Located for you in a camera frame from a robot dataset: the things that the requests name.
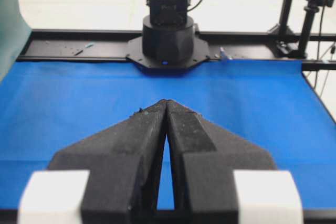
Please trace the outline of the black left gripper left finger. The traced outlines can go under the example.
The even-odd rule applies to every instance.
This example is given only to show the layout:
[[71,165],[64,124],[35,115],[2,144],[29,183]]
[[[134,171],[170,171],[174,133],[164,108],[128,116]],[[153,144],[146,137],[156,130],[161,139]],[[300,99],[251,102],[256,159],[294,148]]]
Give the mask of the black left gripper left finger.
[[166,101],[58,150],[34,172],[18,207],[19,223],[130,223],[155,206],[165,141]]

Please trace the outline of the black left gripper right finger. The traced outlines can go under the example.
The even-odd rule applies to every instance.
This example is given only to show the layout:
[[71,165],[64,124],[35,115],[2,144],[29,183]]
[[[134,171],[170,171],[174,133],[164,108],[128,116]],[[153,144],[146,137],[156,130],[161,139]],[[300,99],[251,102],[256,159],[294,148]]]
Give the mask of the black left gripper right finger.
[[303,223],[293,177],[267,150],[173,100],[166,112],[175,201],[191,223]]

